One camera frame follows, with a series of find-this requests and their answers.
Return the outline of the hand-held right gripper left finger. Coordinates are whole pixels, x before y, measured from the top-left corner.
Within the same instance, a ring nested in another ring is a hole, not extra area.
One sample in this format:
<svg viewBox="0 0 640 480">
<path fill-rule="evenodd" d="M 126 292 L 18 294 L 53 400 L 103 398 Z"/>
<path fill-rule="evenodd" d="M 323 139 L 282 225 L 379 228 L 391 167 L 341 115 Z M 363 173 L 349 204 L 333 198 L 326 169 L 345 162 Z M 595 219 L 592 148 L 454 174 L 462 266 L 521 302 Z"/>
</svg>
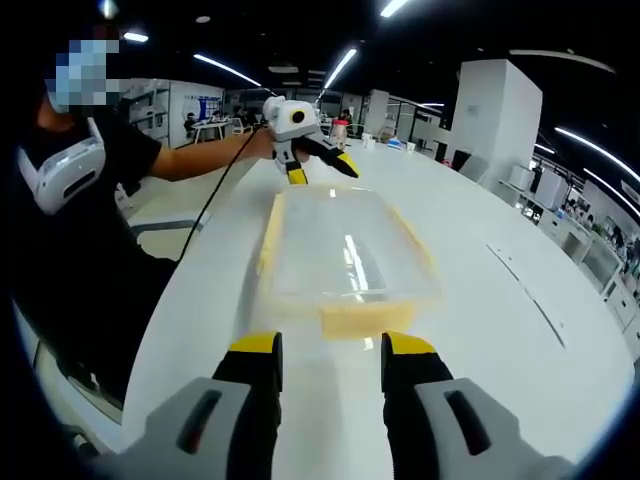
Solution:
<svg viewBox="0 0 640 480">
<path fill-rule="evenodd" d="M 100 479 L 269 479 L 281 424 L 282 335 L 233 343 L 146 419 L 143 435 L 94 460 Z"/>
</svg>

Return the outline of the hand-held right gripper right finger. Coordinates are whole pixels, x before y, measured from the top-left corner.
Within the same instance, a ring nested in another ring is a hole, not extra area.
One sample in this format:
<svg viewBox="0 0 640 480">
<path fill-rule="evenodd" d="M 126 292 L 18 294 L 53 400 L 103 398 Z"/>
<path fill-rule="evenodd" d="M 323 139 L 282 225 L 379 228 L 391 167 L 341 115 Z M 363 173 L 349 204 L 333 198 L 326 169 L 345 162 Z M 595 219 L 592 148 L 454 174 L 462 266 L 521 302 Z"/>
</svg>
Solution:
<svg viewBox="0 0 640 480">
<path fill-rule="evenodd" d="M 382 335 L 383 420 L 396 479 L 568 479 L 573 465 L 521 436 L 518 418 L 427 341 Z"/>
</svg>

